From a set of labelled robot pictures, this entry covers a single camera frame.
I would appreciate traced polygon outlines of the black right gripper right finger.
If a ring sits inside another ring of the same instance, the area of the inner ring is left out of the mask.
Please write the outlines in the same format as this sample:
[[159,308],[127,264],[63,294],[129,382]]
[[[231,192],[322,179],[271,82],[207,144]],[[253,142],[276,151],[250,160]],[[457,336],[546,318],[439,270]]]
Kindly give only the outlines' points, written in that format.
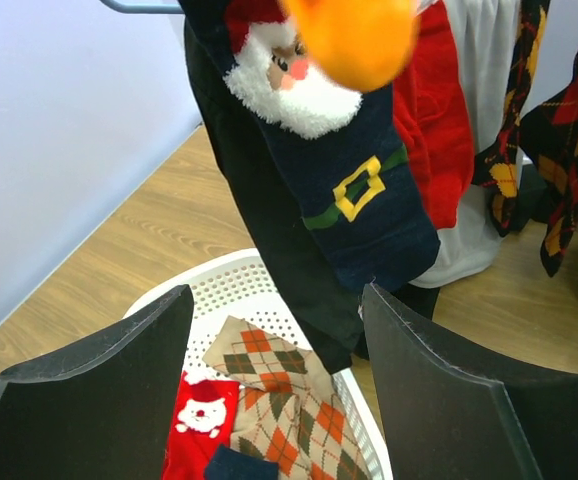
[[362,301],[398,479],[578,479],[578,374],[462,337],[374,284]]

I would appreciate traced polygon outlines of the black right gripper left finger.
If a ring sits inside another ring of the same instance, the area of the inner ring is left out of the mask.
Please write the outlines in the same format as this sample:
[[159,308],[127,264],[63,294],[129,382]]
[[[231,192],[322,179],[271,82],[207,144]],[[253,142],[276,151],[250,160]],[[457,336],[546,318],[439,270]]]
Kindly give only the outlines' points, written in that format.
[[0,479],[157,479],[193,317],[176,286],[0,373]]

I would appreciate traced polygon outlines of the navy santa sock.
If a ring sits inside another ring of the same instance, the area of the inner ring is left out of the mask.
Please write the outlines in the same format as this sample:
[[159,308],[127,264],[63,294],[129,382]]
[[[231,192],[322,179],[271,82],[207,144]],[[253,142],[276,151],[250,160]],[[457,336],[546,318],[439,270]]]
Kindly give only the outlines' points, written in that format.
[[393,123],[391,87],[360,93],[333,82],[276,1],[182,9],[340,283],[396,290],[427,271],[440,241]]

